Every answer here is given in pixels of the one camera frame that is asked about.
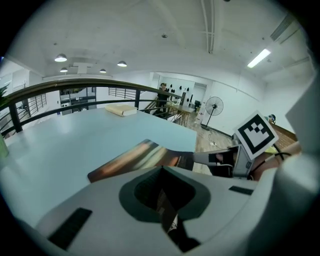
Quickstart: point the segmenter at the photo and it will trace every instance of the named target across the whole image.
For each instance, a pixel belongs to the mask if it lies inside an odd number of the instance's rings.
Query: ceiling light
[[[120,67],[126,67],[127,63],[125,63],[124,61],[119,61],[118,66]]]
[[[271,51],[264,49],[262,52],[259,53],[259,55],[257,57],[255,57],[253,59],[253,61],[251,61],[248,64],[249,68],[253,68],[255,65],[257,65],[260,61],[262,61],[265,57],[267,57],[269,54],[271,53]]]
[[[67,56],[63,53],[60,53],[54,60],[56,62],[65,62],[67,60]]]

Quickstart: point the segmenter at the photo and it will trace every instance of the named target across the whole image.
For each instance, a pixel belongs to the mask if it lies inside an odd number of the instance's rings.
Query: table surface
[[[169,107],[176,109],[176,110],[179,110],[179,111],[187,112],[187,113],[192,113],[195,111],[194,108],[182,106],[182,105],[170,105]]]
[[[145,139],[194,152],[197,133],[138,111],[121,117],[104,108],[56,116],[5,142],[0,188],[12,213],[35,227],[52,208],[90,184],[87,174]]]

